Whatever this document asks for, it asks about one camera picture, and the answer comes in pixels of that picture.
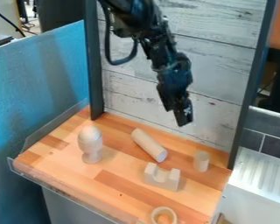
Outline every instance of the gray tile wall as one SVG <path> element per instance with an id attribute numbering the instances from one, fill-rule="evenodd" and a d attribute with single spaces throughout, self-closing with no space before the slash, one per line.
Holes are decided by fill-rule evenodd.
<path id="1" fill-rule="evenodd" d="M 280 115 L 249 109 L 241 146 L 280 158 Z"/>

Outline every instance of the black metal frame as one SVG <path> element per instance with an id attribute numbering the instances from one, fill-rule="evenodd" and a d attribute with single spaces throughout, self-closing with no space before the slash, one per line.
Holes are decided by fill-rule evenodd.
<path id="1" fill-rule="evenodd" d="M 238 154 L 238 150 L 240 146 L 242 130 L 244 127 L 244 123 L 246 121 L 247 114 L 249 112 L 249 106 L 251 105 L 252 101 L 255 99 L 259 77 L 260 75 L 263 75 L 264 64 L 267 60 L 267 55 L 269 50 L 267 44 L 268 44 L 268 38 L 270 36 L 269 35 L 270 27 L 272 24 L 272 18 L 274 16 L 276 5 L 277 5 L 277 0 L 267 1 L 267 5 L 262 21 L 261 32 L 255 51 L 255 57 L 251 67 L 243 104 L 241 106 L 241 113 L 240 113 L 238 125 L 236 127 L 236 132 L 234 135 L 232 150 L 229 156 L 227 168 L 230 170 L 234 169 L 236 156 Z"/>
<path id="2" fill-rule="evenodd" d="M 268 54 L 268 36 L 270 33 L 270 25 L 275 12 L 277 0 L 268 0 L 260 36 L 257 42 L 255 57 L 253 60 L 248 85 L 246 88 L 244 101 L 241 107 L 241 113 L 234 135 L 234 142 L 228 161 L 228 169 L 233 169 L 235 165 L 236 155 L 238 153 L 242 129 L 246 120 L 249 106 L 255 98 L 257 83 L 260 74 L 264 69 L 264 63 Z M 98 32 L 98 19 L 96 1 L 85 1 L 85 31 L 87 38 L 87 65 L 88 65 L 88 79 L 90 87 L 90 101 L 91 101 L 91 119 L 95 120 L 104 112 L 104 100 L 102 93 L 102 63 L 100 53 L 100 40 Z"/>
<path id="3" fill-rule="evenodd" d="M 85 33 L 87 44 L 87 67 L 89 99 L 91 101 L 91 120 L 99 118 L 104 112 L 102 92 L 102 63 L 96 1 L 85 0 Z"/>

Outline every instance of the black cable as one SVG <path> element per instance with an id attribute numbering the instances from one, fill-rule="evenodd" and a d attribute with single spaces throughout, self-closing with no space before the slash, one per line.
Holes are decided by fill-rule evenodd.
<path id="1" fill-rule="evenodd" d="M 7 17 L 3 16 L 1 13 L 0 13 L 0 17 L 3 20 L 5 20 L 8 24 L 12 25 L 16 29 L 16 32 L 19 32 L 25 38 L 25 34 L 15 24 L 13 24 Z"/>
<path id="2" fill-rule="evenodd" d="M 275 75 L 275 76 L 273 77 L 273 79 L 272 79 L 266 86 L 264 86 L 260 91 L 257 92 L 257 94 L 259 95 L 265 88 L 267 88 L 267 87 L 274 81 L 274 79 L 275 79 L 276 77 L 277 77 L 277 76 Z"/>
<path id="3" fill-rule="evenodd" d="M 110 21 L 110 16 L 109 16 L 109 9 L 108 6 L 102 1 L 99 0 L 101 7 L 102 7 L 102 11 L 105 15 L 106 18 L 106 31 L 105 31 L 105 55 L 106 55 L 106 59 L 108 61 L 108 63 L 112 66 L 119 66 L 121 64 L 124 64 L 126 62 L 129 62 L 130 60 L 132 60 L 133 58 L 135 58 L 135 56 L 137 55 L 137 47 L 138 47 L 138 42 L 137 40 L 134 40 L 134 45 L 133 48 L 129 54 L 129 56 L 127 56 L 126 58 L 123 59 L 117 59 L 117 60 L 112 60 L 111 59 L 111 55 L 110 55 L 110 27 L 111 27 L 111 21 Z"/>
<path id="4" fill-rule="evenodd" d="M 30 34 L 39 35 L 38 33 L 33 32 L 33 31 L 27 31 L 27 30 L 24 30 L 24 31 L 25 31 L 25 32 L 29 32 Z"/>

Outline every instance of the wooden cutting board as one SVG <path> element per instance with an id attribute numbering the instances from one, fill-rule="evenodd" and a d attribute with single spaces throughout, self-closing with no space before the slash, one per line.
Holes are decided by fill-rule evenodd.
<path id="1" fill-rule="evenodd" d="M 95 125 L 103 137 L 103 160 L 84 164 L 77 135 L 84 125 Z M 159 166 L 181 170 L 177 192 L 142 181 L 148 162 L 156 163 L 131 139 L 140 128 L 148 132 L 169 152 Z M 208 151 L 211 164 L 205 173 L 193 169 L 193 155 Z M 170 207 L 179 223 L 208 223 L 221 198 L 230 170 L 228 154 L 205 145 L 154 129 L 139 122 L 105 113 L 98 120 L 89 119 L 89 107 L 61 124 L 14 160 L 14 167 L 84 206 L 98 209 L 126 223 L 151 223 L 156 207 Z"/>

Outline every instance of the wooden ring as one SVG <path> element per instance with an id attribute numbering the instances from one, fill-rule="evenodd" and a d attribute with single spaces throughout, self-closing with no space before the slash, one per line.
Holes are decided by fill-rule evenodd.
<path id="1" fill-rule="evenodd" d="M 151 222 L 152 224 L 157 224 L 155 218 L 160 214 L 167 214 L 172 217 L 172 224 L 178 224 L 178 216 L 174 213 L 172 209 L 167 206 L 160 206 L 155 208 L 151 213 Z"/>

